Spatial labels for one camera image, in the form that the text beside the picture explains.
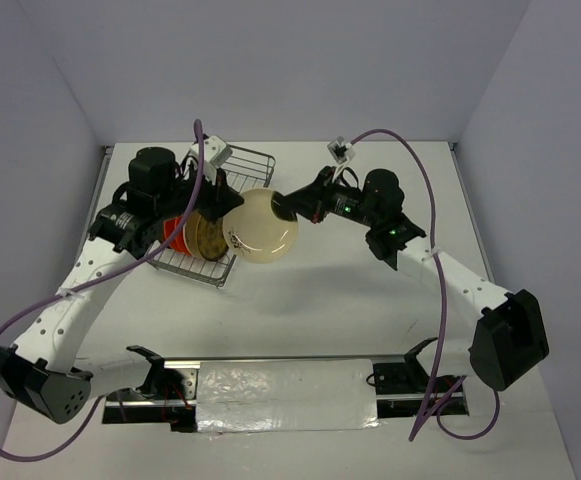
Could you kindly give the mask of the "silver foil tape patch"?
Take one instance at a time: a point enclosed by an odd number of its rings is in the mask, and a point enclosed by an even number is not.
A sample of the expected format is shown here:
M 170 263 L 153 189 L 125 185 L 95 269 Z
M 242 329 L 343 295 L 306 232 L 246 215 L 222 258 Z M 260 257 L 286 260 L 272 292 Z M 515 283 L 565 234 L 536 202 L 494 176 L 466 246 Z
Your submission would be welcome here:
M 343 431 L 379 425 L 367 359 L 206 362 L 198 373 L 201 433 Z

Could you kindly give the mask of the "metal base rail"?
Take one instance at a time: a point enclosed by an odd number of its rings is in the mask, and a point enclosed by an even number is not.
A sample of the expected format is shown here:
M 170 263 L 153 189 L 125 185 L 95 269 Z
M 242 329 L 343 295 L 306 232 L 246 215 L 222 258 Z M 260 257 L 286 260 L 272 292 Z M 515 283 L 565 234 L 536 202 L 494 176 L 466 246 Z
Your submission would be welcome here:
M 160 424 L 201 434 L 355 431 L 414 418 L 456 377 L 429 385 L 421 347 L 380 356 L 169 359 L 172 383 L 154 394 L 109 395 L 105 425 Z

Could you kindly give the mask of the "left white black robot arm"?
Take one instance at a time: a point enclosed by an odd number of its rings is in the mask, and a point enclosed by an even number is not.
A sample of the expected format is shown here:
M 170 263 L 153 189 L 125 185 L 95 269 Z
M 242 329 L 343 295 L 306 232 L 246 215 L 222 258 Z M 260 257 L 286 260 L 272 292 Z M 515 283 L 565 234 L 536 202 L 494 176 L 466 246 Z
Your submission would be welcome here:
M 163 392 L 164 360 L 144 347 L 104 360 L 80 360 L 77 353 L 124 278 L 163 251 L 165 222 L 187 224 L 194 214 L 219 220 L 243 203 L 223 168 L 232 154 L 217 137 L 194 143 L 181 160 L 164 147 L 136 152 L 57 293 L 30 307 L 33 323 L 0 346 L 0 387 L 7 396 L 65 424 L 91 398 L 125 387 L 146 399 Z

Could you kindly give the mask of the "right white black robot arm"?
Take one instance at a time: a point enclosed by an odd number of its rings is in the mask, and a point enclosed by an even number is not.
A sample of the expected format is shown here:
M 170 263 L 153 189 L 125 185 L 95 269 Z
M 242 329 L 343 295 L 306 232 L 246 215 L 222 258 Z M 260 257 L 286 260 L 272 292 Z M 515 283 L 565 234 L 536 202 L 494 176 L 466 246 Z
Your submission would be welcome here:
M 273 211 L 285 220 L 303 217 L 314 224 L 333 214 L 367 227 L 365 241 L 374 257 L 428 287 L 444 291 L 449 306 L 474 329 L 468 348 L 472 372 L 502 392 L 549 354 L 537 298 L 512 293 L 480 277 L 437 250 L 431 232 L 404 213 L 405 194 L 397 176 L 370 171 L 361 187 L 339 183 L 331 167 L 309 185 L 272 197 Z

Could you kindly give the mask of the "yellow patterned plate brown rim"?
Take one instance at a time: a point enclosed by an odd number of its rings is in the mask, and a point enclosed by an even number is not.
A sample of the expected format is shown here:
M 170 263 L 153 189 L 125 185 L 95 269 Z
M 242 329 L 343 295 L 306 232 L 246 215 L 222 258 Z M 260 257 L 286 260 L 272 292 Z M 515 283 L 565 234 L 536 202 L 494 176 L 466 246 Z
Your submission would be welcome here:
M 199 216 L 194 240 L 198 256 L 203 260 L 217 262 L 223 258 L 228 251 L 223 236 L 223 219 L 210 221 Z

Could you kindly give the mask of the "front orange plate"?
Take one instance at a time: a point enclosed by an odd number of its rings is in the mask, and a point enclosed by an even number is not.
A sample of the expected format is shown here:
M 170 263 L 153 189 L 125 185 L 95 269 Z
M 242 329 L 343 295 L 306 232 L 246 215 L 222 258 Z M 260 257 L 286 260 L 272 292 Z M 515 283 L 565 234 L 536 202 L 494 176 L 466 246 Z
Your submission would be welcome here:
M 181 224 L 181 217 L 173 218 L 170 221 L 171 232 L 175 232 L 180 224 Z M 188 254 L 188 250 L 187 250 L 187 247 L 185 244 L 184 236 L 183 236 L 183 233 L 181 231 L 179 231 L 176 234 L 175 238 L 172 240 L 172 242 L 170 244 L 170 247 L 178 253 L 185 254 L 185 255 Z

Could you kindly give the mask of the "cream plate with black patch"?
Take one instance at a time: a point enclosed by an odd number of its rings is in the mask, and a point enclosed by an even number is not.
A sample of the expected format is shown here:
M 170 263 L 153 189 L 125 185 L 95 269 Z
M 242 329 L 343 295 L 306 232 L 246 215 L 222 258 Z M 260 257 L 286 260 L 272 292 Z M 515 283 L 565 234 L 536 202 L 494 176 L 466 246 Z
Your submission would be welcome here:
M 222 220 L 222 233 L 229 249 L 250 263 L 279 260 L 298 238 L 296 215 L 281 205 L 281 195 L 271 189 L 251 189 L 241 197 L 244 202 Z

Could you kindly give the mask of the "rear orange plate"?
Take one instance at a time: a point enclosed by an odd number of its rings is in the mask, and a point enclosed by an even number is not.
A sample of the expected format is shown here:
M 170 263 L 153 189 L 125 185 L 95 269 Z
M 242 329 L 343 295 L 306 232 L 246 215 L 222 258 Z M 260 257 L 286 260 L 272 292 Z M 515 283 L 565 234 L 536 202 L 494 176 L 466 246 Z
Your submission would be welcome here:
M 173 230 L 174 230 L 173 220 L 172 219 L 165 220 L 163 222 L 163 228 L 162 228 L 162 242 L 163 243 L 167 242 L 167 239 L 172 234 Z

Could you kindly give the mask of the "orange plate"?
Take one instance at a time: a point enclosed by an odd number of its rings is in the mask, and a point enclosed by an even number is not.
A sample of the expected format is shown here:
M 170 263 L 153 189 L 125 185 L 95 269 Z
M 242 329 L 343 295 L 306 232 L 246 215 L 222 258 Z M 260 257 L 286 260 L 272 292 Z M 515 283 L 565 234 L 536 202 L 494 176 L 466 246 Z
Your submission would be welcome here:
M 180 224 L 181 224 L 181 217 L 173 218 L 170 221 L 171 232 L 175 232 Z M 187 247 L 185 244 L 184 236 L 183 236 L 183 233 L 181 231 L 179 231 L 176 234 L 175 238 L 172 240 L 172 242 L 170 244 L 170 247 L 178 253 L 185 254 L 185 255 L 188 254 L 188 250 L 187 250 Z
M 162 242 L 163 243 L 167 242 L 167 239 L 172 234 L 173 230 L 174 230 L 173 220 L 172 219 L 165 220 L 163 222 L 163 228 L 162 228 Z

